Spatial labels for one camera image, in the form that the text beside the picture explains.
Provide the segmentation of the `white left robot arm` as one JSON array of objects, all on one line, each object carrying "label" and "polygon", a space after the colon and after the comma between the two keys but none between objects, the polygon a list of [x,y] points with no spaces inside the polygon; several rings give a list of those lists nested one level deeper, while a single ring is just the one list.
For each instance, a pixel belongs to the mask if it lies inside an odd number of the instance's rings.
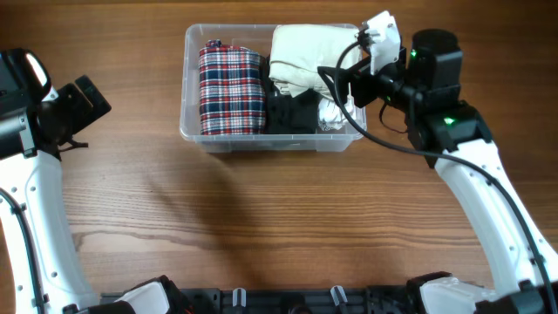
[{"label": "white left robot arm", "polygon": [[154,279],[102,304],[78,259],[63,200],[61,154],[111,111],[87,76],[60,89],[37,55],[1,53],[1,224],[18,313],[168,313]]}]

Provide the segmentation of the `cream cloth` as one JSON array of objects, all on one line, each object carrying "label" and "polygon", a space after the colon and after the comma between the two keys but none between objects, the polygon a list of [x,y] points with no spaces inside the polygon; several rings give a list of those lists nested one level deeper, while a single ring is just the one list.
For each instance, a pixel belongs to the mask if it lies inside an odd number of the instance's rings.
[{"label": "cream cloth", "polygon": [[307,90],[331,99],[317,68],[334,67],[358,29],[325,24],[285,24],[275,28],[269,58],[269,79],[283,95],[296,97]]}]

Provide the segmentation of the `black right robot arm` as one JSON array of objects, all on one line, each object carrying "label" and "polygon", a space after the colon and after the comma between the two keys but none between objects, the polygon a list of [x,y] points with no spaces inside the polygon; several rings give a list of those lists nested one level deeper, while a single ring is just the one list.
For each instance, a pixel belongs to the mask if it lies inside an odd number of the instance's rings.
[{"label": "black right robot arm", "polygon": [[317,71],[338,106],[381,99],[405,116],[408,154],[423,156],[451,189],[486,255],[490,289],[447,272],[405,287],[413,313],[554,313],[557,254],[537,229],[502,166],[479,111],[459,96],[463,53],[454,34],[418,31],[410,48],[394,24],[368,26],[328,45]]}]

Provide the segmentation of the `white printed cloth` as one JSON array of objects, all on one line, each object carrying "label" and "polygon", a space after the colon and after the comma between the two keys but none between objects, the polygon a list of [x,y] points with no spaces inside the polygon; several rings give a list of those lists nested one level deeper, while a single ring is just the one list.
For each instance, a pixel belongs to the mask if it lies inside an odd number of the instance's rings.
[{"label": "white printed cloth", "polygon": [[322,131],[337,131],[343,128],[348,120],[333,100],[321,98],[318,104],[317,123]]}]

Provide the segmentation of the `plaid flannel cloth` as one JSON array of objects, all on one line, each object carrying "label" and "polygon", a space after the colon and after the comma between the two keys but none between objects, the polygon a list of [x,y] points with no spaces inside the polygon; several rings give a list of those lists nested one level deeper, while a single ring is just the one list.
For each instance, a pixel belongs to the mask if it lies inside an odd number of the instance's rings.
[{"label": "plaid flannel cloth", "polygon": [[209,40],[199,51],[202,135],[261,134],[266,94],[261,56],[246,47]]}]

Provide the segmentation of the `black cloth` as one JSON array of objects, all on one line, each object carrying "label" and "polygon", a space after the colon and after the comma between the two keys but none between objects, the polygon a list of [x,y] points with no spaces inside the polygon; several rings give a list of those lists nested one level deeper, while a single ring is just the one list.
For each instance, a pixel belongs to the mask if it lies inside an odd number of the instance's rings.
[{"label": "black cloth", "polygon": [[267,134],[315,133],[321,95],[311,89],[292,97],[281,94],[269,78],[269,58],[260,57],[261,79],[265,92]]}]

